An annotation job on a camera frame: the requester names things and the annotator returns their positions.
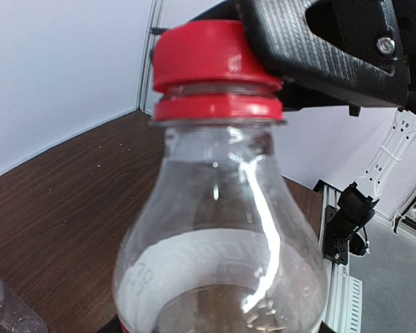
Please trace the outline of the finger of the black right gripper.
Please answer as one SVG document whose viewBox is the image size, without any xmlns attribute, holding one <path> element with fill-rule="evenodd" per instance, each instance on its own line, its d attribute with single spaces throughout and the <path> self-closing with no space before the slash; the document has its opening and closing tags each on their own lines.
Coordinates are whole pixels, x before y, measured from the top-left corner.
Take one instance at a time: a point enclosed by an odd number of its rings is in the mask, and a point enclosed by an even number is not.
<svg viewBox="0 0 416 333">
<path fill-rule="evenodd" d="M 151 28 L 153 35 L 187 22 L 226 19 L 239 20 L 233 1 L 164 1 L 162 17 Z"/>
<path fill-rule="evenodd" d="M 410 72 L 391 1 L 233 1 L 287 110 L 403 107 Z"/>
</svg>

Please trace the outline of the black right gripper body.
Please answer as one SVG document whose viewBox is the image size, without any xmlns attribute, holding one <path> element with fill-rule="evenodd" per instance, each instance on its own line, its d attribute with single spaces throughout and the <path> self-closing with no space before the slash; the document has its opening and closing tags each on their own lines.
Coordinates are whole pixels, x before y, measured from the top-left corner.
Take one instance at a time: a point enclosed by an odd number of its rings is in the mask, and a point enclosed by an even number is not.
<svg viewBox="0 0 416 333">
<path fill-rule="evenodd" d="M 306 22 L 318 37 L 379 69 L 406 65 L 404 108 L 416 115 L 416 1 L 318 1 Z"/>
</svg>

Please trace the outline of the red soda bottle cap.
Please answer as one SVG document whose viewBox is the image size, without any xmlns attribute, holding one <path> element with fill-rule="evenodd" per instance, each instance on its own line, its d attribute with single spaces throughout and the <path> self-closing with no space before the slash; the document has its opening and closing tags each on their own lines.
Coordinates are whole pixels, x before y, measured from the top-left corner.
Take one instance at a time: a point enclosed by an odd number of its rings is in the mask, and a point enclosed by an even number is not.
<svg viewBox="0 0 416 333">
<path fill-rule="evenodd" d="M 153 51 L 153 89 L 164 93 L 177 84 L 209 80 L 281 89 L 281 80 L 266 72 L 253 54 L 238 21 L 201 20 L 164 32 Z"/>
</svg>

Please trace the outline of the red label soda bottle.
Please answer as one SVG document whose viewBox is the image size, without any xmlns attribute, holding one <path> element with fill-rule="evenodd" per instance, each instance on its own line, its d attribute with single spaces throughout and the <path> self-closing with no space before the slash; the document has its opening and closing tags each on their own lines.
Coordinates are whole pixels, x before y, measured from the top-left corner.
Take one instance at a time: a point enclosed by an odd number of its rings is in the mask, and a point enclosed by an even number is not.
<svg viewBox="0 0 416 333">
<path fill-rule="evenodd" d="M 317 332 L 327 278 L 281 177 L 258 97 L 163 99 L 159 177 L 128 230 L 113 295 L 124 332 Z"/>
</svg>

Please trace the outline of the clear plastic bottle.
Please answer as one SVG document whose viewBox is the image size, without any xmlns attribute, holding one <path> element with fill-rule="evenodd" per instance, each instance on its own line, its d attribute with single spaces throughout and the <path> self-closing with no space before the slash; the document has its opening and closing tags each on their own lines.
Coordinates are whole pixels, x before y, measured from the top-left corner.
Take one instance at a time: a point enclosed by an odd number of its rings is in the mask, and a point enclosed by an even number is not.
<svg viewBox="0 0 416 333">
<path fill-rule="evenodd" d="M 0 332 L 47 333 L 44 320 L 0 277 Z"/>
</svg>

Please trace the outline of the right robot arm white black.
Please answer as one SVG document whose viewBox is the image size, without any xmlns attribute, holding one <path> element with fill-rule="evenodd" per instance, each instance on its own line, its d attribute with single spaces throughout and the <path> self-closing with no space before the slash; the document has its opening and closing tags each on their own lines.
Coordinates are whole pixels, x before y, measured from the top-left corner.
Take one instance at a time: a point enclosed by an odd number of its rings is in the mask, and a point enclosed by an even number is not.
<svg viewBox="0 0 416 333">
<path fill-rule="evenodd" d="M 416 140 L 416 1 L 223 1 L 151 32 L 158 122 L 256 128 L 284 110 L 397 109 L 326 226 L 327 253 L 361 246 L 358 231 Z"/>
</svg>

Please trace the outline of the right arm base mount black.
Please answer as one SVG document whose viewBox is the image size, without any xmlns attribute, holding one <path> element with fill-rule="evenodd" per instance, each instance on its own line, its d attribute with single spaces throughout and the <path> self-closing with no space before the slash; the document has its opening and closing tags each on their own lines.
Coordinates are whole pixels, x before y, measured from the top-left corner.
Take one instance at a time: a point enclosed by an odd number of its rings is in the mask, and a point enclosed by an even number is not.
<svg viewBox="0 0 416 333">
<path fill-rule="evenodd" d="M 347 240 L 352 229 L 344 215 L 340 211 L 327 205 L 324 214 L 324 239 L 322 251 L 324 258 L 334 264 L 348 264 L 349 242 Z"/>
</svg>

